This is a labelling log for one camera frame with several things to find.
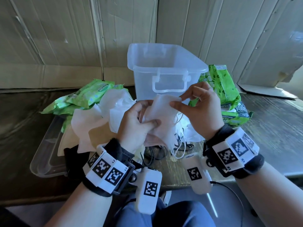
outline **transparent plastic container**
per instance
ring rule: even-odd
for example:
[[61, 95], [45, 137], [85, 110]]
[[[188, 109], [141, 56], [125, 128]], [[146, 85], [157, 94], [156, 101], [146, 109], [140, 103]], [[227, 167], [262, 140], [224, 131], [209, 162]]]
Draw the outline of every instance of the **transparent plastic container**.
[[130, 44], [127, 66], [134, 71], [137, 100], [153, 99], [156, 94], [179, 96], [208, 72], [202, 60], [172, 44]]
[[63, 122], [64, 118], [55, 116], [33, 157], [29, 168], [38, 177], [50, 178], [66, 174], [64, 156], [57, 156], [63, 135], [61, 133]]

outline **blue jeans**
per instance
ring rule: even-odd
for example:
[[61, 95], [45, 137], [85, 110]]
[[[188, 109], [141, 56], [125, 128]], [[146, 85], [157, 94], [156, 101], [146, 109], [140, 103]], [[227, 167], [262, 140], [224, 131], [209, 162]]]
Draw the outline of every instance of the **blue jeans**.
[[165, 207], [160, 198], [152, 215], [135, 211], [134, 202], [128, 203], [116, 217], [115, 227], [215, 227], [205, 207], [196, 201], [183, 201]]

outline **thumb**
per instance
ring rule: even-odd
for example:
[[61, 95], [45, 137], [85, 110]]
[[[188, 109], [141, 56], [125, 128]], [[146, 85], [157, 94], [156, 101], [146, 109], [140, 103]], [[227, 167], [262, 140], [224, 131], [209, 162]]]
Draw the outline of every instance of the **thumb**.
[[176, 110], [180, 111], [181, 113], [185, 114], [186, 116], [189, 114], [190, 110], [192, 110], [191, 106], [188, 106], [182, 102], [179, 101], [172, 101], [169, 103], [169, 105], [172, 108], [175, 108]]
[[144, 131], [148, 133], [151, 129], [156, 128], [157, 126], [160, 126], [161, 120], [159, 119], [153, 119], [151, 121], [142, 123], [141, 126], [143, 127]]

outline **wooden table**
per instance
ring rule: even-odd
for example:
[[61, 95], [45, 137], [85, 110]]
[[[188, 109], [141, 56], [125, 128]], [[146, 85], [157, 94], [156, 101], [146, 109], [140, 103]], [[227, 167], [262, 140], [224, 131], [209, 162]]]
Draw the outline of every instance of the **wooden table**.
[[[55, 99], [73, 92], [0, 94], [0, 205], [12, 206], [66, 200], [79, 184], [65, 176], [39, 178], [29, 169], [36, 150], [47, 131], [53, 115], [37, 113]], [[289, 177], [300, 179], [303, 174], [303, 112], [286, 100], [242, 94], [242, 101], [254, 111], [252, 119], [242, 128], [260, 146], [266, 161]], [[202, 145], [195, 144], [194, 152]], [[162, 189], [189, 186], [180, 160], [166, 157], [154, 167], [163, 174]], [[223, 178], [216, 170], [210, 175], [215, 181]]]

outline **plastic container handle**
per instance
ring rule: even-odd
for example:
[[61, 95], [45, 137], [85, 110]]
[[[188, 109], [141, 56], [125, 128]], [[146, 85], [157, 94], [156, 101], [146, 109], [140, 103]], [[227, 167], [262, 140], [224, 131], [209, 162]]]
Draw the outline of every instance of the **plastic container handle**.
[[165, 89], [165, 90], [157, 90], [155, 84], [160, 81], [160, 73], [158, 72], [156, 76], [152, 77], [152, 90], [156, 93], [165, 93], [165, 92], [184, 92], [187, 90], [187, 82], [191, 80], [191, 76], [186, 73], [163, 73], [161, 75], [183, 75], [182, 80], [184, 81], [183, 89]]

